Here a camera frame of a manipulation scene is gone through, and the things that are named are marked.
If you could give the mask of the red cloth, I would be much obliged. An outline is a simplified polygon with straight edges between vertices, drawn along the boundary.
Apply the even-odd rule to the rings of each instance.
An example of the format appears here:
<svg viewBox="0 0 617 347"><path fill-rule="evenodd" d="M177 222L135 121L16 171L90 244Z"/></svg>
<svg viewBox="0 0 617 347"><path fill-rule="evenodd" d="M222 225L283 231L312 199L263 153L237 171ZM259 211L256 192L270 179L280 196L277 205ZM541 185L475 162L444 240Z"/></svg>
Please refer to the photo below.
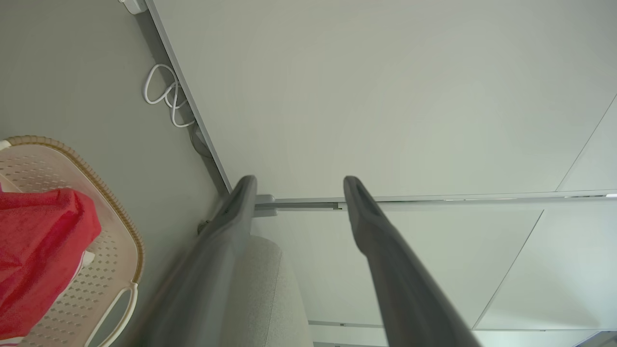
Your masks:
<svg viewBox="0 0 617 347"><path fill-rule="evenodd" d="M0 191L0 347L43 318L101 230L93 200L74 189Z"/></svg>

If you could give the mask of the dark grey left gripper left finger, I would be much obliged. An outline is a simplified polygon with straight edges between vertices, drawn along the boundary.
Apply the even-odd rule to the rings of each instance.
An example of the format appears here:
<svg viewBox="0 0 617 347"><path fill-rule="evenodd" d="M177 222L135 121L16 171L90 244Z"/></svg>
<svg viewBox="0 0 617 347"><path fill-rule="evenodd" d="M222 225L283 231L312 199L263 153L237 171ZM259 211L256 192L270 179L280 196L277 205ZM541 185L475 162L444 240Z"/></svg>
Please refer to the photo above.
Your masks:
<svg viewBox="0 0 617 347"><path fill-rule="evenodd" d="M140 347L218 347L234 266L249 241L256 177L243 176L163 284Z"/></svg>

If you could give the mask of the beige perforated plastic laundry basket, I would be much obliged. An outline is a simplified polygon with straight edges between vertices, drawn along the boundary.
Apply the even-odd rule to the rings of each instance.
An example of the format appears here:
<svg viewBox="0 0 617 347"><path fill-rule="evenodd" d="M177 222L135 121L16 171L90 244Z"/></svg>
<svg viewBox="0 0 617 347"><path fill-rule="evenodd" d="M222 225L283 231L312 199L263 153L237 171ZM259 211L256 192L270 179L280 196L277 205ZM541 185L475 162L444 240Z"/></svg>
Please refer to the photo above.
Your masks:
<svg viewBox="0 0 617 347"><path fill-rule="evenodd" d="M70 187L95 204L101 234L88 246L92 262L17 347L110 347L132 318L145 249L132 220L77 152L41 136L0 141L0 183L9 192Z"/></svg>

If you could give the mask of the white partition panel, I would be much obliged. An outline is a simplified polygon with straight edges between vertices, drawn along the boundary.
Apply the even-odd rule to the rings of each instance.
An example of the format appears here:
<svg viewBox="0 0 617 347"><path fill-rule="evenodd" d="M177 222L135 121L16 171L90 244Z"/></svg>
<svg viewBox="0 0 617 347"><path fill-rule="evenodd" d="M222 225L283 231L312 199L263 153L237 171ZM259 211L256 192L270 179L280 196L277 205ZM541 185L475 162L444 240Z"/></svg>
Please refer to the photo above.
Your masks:
<svg viewBox="0 0 617 347"><path fill-rule="evenodd" d="M617 331L617 190L380 207L483 346L575 347ZM290 262L316 345L388 344L346 203L285 204L253 232Z"/></svg>
<svg viewBox="0 0 617 347"><path fill-rule="evenodd" d="M617 0L147 0L223 184L278 199L604 190Z"/></svg>

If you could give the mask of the light grey fabric cushion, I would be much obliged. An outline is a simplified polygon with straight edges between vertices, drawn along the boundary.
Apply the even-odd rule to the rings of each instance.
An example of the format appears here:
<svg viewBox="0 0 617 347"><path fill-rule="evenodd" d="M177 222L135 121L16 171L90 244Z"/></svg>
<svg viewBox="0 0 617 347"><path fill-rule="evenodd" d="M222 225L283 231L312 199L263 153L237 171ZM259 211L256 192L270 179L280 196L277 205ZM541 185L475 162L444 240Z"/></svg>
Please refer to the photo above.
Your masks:
<svg viewBox="0 0 617 347"><path fill-rule="evenodd" d="M234 266L220 347L314 347L299 284L282 249L251 236Z"/></svg>

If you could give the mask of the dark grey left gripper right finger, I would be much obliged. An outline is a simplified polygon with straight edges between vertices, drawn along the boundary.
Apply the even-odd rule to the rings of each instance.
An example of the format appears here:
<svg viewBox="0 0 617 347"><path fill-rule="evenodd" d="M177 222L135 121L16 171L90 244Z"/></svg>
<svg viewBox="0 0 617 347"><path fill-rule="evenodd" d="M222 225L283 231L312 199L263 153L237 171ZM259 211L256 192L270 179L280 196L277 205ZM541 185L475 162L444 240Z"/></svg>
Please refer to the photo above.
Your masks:
<svg viewBox="0 0 617 347"><path fill-rule="evenodd" d="M481 347L362 181L344 178L353 237L367 259L389 347Z"/></svg>

